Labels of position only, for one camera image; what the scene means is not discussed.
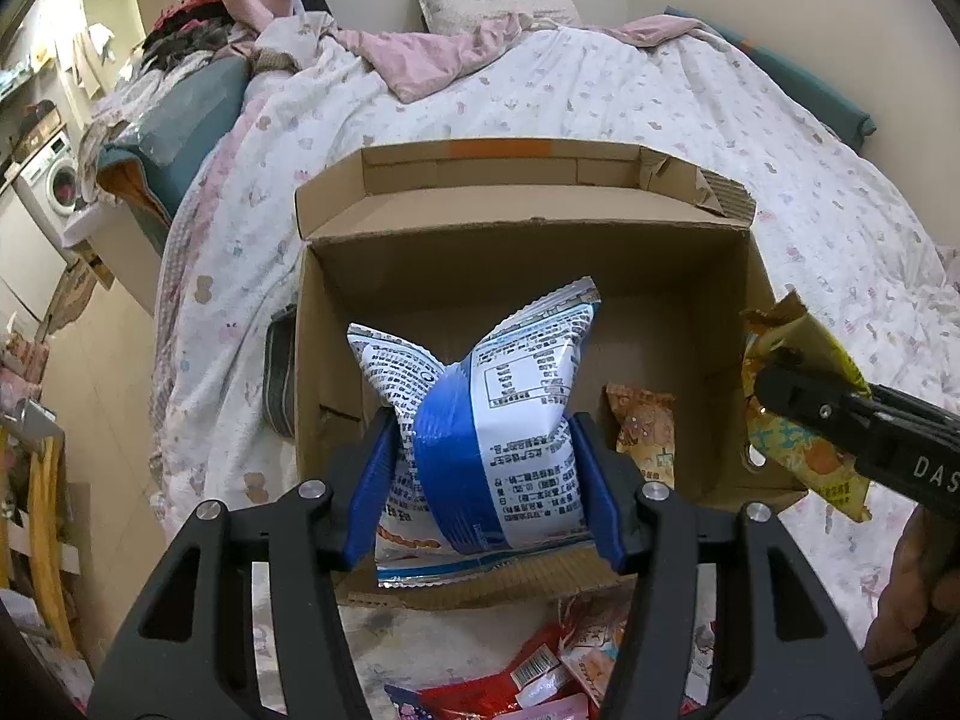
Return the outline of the person's right hand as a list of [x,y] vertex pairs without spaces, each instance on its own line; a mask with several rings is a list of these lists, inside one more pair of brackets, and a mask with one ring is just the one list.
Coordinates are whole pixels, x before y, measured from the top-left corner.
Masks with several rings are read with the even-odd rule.
[[918,505],[893,551],[887,587],[862,655],[875,676],[892,678],[921,652],[918,631],[932,613],[958,614],[958,528]]

